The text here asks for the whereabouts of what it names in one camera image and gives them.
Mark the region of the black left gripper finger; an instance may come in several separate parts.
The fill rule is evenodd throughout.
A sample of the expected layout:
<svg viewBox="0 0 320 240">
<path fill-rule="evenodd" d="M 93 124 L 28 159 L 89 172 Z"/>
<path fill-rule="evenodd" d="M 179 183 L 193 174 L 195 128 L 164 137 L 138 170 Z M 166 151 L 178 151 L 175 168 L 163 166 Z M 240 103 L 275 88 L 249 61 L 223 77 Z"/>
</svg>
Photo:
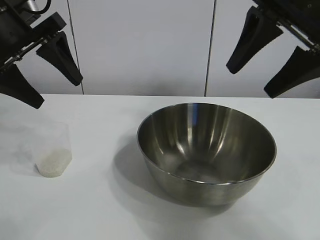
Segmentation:
<svg viewBox="0 0 320 240">
<path fill-rule="evenodd" d="M 39 109 L 44 98 L 28 83 L 16 64 L 0 73 L 0 93 Z"/>
<path fill-rule="evenodd" d="M 74 86 L 81 84 L 83 76 L 73 59 L 64 31 L 47 40 L 36 54 L 59 70 Z"/>
</svg>

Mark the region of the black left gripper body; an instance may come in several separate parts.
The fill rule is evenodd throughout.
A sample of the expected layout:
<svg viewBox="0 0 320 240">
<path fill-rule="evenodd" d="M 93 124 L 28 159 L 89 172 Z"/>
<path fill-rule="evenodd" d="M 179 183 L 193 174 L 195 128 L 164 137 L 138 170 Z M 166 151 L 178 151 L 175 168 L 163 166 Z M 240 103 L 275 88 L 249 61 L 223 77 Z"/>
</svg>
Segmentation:
<svg viewBox="0 0 320 240">
<path fill-rule="evenodd" d="M 38 8 L 35 0 L 2 0 L 0 2 L 0 71 L 5 71 L 14 62 L 19 61 L 30 50 L 45 43 L 66 26 L 58 14 L 31 27 L 37 19 L 46 13 L 51 1 L 43 9 Z"/>
</svg>

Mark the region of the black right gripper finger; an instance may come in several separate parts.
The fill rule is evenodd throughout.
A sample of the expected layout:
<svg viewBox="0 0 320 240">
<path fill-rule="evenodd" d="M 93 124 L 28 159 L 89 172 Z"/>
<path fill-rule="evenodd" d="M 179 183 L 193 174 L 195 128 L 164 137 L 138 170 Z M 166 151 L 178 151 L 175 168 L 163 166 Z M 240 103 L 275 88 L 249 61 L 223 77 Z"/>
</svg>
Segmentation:
<svg viewBox="0 0 320 240">
<path fill-rule="evenodd" d="M 297 46 L 280 71 L 266 84 L 265 93 L 276 98 L 290 89 L 320 77 L 320 55 Z"/>
<path fill-rule="evenodd" d="M 247 14 L 237 45 L 226 67 L 238 73 L 261 49 L 283 34 L 276 22 L 269 19 L 258 7 L 252 6 Z"/>
</svg>

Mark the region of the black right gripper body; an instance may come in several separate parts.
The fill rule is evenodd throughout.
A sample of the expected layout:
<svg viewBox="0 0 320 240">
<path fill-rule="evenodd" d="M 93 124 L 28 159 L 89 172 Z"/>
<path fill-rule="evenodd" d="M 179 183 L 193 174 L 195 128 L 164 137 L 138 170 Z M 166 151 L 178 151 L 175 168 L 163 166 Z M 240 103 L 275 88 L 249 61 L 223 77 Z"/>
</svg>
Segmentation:
<svg viewBox="0 0 320 240">
<path fill-rule="evenodd" d="M 320 51 L 318 0 L 255 0 L 258 9 L 302 42 L 309 51 Z"/>
</svg>

